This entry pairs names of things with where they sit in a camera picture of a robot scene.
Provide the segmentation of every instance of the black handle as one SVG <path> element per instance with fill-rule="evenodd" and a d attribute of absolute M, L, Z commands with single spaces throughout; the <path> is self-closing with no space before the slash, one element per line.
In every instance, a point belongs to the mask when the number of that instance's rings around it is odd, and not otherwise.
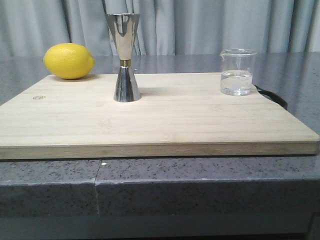
<path fill-rule="evenodd" d="M 264 90 L 260 87 L 258 87 L 257 85 L 254 85 L 256 87 L 256 89 L 258 90 L 258 92 L 261 94 L 261 95 L 264 95 L 266 96 L 268 99 L 270 99 L 271 101 L 279 104 L 281 107 L 283 107 L 285 110 L 288 109 L 288 103 L 283 99 L 281 98 L 280 96 L 278 96 L 277 94 L 275 94 L 274 92 L 272 91 L 267 91 L 267 90 Z"/>

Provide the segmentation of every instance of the lemon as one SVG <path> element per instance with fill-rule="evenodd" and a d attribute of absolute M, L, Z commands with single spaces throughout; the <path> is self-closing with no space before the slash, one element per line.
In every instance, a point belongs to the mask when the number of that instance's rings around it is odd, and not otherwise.
<path fill-rule="evenodd" d="M 95 59 L 85 46 L 60 43 L 46 51 L 43 63 L 52 74 L 60 78 L 78 79 L 90 72 Z"/>

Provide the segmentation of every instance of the water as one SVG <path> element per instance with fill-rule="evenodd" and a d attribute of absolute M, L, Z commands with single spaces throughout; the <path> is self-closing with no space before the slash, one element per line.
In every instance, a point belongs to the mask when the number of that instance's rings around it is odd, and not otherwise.
<path fill-rule="evenodd" d="M 245 70 L 228 70 L 221 75 L 221 92 L 233 96 L 248 95 L 251 90 L 252 74 Z"/>

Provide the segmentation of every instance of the curtain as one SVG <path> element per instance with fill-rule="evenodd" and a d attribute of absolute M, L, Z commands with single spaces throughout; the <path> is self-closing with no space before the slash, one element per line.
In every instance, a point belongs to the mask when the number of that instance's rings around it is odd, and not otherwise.
<path fill-rule="evenodd" d="M 318 0 L 0 0 L 0 57 L 69 42 L 116 55 L 105 13 L 141 14 L 135 55 L 320 51 Z"/>

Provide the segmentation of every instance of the jigger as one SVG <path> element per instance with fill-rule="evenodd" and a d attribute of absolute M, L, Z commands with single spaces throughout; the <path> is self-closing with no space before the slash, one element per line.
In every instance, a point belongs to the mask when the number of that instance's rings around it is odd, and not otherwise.
<path fill-rule="evenodd" d="M 106 22 L 120 58 L 120 69 L 113 99 L 117 102 L 133 102 L 140 99 L 140 92 L 131 67 L 132 50 L 140 14 L 107 14 Z"/>

